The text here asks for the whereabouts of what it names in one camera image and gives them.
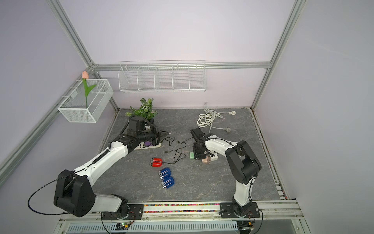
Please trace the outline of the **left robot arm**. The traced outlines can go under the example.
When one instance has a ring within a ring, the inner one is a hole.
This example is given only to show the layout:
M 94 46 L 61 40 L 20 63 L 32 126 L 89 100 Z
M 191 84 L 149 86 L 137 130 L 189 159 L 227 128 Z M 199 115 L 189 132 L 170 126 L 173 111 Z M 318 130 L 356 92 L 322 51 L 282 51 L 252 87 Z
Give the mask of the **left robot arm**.
M 76 169 L 62 171 L 55 179 L 56 189 L 53 203 L 65 214 L 83 217 L 93 212 L 111 213 L 117 219 L 129 216 L 126 198 L 119 195 L 96 194 L 92 186 L 117 161 L 127 156 L 141 143 L 151 146 L 160 144 L 161 130 L 154 119 L 139 116 L 129 117 L 120 134 L 109 147 Z

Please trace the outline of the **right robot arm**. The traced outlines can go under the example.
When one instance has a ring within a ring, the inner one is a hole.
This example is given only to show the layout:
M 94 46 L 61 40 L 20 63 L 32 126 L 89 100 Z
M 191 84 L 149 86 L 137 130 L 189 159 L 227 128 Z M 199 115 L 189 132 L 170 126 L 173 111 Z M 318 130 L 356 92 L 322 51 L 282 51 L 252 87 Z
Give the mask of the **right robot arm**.
M 258 218 L 260 208 L 253 202 L 252 189 L 262 165 L 250 145 L 242 140 L 239 142 L 222 139 L 214 134 L 205 134 L 200 128 L 191 130 L 193 154 L 198 160 L 208 156 L 225 156 L 232 175 L 236 180 L 232 202 L 220 204 L 222 218 Z

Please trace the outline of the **red electric shaver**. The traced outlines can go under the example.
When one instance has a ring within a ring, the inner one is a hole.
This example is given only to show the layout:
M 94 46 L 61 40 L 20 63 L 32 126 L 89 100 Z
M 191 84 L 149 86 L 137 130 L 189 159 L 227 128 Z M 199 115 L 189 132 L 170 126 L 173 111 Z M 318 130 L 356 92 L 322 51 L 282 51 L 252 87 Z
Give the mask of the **red electric shaver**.
M 162 164 L 163 164 L 163 161 L 160 158 L 152 158 L 150 162 L 150 165 L 152 167 L 161 167 Z

